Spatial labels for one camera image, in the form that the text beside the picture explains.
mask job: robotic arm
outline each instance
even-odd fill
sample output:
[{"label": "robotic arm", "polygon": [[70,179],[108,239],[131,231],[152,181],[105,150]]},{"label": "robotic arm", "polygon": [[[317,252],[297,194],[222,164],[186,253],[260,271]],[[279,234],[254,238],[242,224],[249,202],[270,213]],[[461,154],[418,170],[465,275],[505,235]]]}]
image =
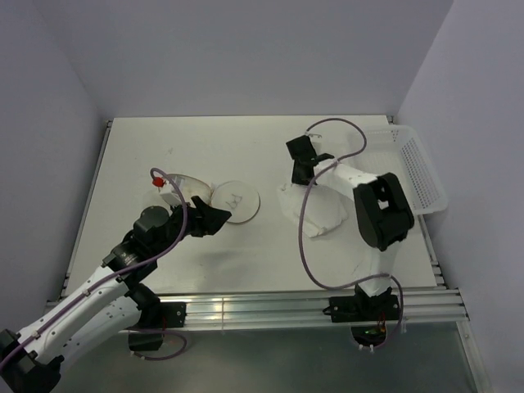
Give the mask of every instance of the robotic arm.
[{"label": "robotic arm", "polygon": [[[231,213],[206,205],[198,196],[192,198],[192,204],[194,208],[187,207],[184,236],[214,235],[231,217]],[[60,371],[110,336],[132,326],[162,326],[160,299],[140,283],[156,269],[156,260],[126,274],[109,277],[166,251],[182,227],[182,206],[172,208],[171,214],[159,206],[145,209],[124,240],[80,288],[18,333],[0,332],[0,360],[29,337],[34,338],[0,370],[7,385],[16,393],[49,392],[59,382]],[[89,290],[102,279],[106,282],[95,291]],[[82,300],[64,313],[79,296]],[[57,316],[49,329],[38,333],[40,327]]]},{"label": "robotic arm", "polygon": [[[369,275],[391,274],[400,242],[414,226],[413,213],[399,179],[394,174],[377,176],[342,163],[333,165],[334,157],[327,153],[317,155],[307,135],[288,142],[287,149],[294,161],[291,182],[307,186],[322,172],[318,184],[355,203],[359,232],[368,245],[364,263],[369,267]],[[381,315],[398,318],[398,302],[391,294],[387,277],[358,284],[355,297],[336,309],[340,318],[336,321],[331,314],[333,322],[377,320]]]}]

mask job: gray wall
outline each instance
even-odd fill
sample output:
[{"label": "gray wall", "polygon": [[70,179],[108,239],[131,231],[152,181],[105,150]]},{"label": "gray wall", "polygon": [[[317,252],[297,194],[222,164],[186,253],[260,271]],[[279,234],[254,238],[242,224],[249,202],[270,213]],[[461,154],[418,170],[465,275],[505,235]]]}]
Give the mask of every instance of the gray wall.
[{"label": "gray wall", "polygon": [[106,117],[395,114],[451,0],[34,0]]},{"label": "gray wall", "polygon": [[59,294],[103,124],[30,0],[0,2],[0,53],[0,329],[16,331]]},{"label": "gray wall", "polygon": [[520,0],[455,0],[399,113],[449,193],[431,235],[497,392],[524,389],[523,16]]}]

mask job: white plastic basket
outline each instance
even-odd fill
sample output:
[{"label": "white plastic basket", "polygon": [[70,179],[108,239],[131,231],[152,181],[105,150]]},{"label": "white plastic basket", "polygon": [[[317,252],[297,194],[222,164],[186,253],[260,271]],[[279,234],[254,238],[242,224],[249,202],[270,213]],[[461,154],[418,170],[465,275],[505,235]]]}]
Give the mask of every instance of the white plastic basket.
[{"label": "white plastic basket", "polygon": [[[396,174],[414,215],[434,213],[448,206],[442,183],[414,129],[391,124],[366,127],[363,131],[368,147],[349,159],[350,165],[373,174]],[[355,150],[362,146],[362,137],[357,133],[350,133],[349,141]]]}]

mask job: crumpled white cloth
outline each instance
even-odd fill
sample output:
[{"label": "crumpled white cloth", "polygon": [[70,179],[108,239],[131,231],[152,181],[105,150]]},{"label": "crumpled white cloth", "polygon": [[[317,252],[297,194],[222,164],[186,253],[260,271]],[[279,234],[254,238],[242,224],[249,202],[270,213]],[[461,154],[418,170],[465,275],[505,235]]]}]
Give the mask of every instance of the crumpled white cloth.
[{"label": "crumpled white cloth", "polygon": [[[277,189],[282,213],[297,227],[305,189],[305,186],[288,183]],[[306,236],[320,236],[338,227],[348,218],[348,212],[341,198],[343,196],[331,188],[322,185],[313,186],[305,207],[303,231]]]}]

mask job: white table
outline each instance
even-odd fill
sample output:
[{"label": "white table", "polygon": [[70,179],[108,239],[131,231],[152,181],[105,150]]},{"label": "white table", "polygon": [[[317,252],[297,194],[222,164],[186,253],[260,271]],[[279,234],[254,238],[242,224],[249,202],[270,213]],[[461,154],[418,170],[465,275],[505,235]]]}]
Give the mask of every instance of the white table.
[{"label": "white table", "polygon": [[[144,194],[153,187],[149,177],[153,166],[214,184],[241,180],[254,185],[261,199],[258,215],[247,224],[226,224],[213,237],[187,237],[159,260],[158,269],[144,280],[154,292],[194,295],[318,289],[303,270],[296,226],[283,217],[276,188],[291,175],[285,142],[325,117],[115,119],[65,294],[86,280],[131,229],[144,207]],[[343,117],[362,126],[387,124],[382,115]],[[350,129],[334,122],[322,127],[325,132]],[[327,236],[305,239],[315,276],[333,286],[368,274],[360,264],[364,247],[354,212]],[[393,273],[404,287],[436,285],[418,222],[400,248]]]}]

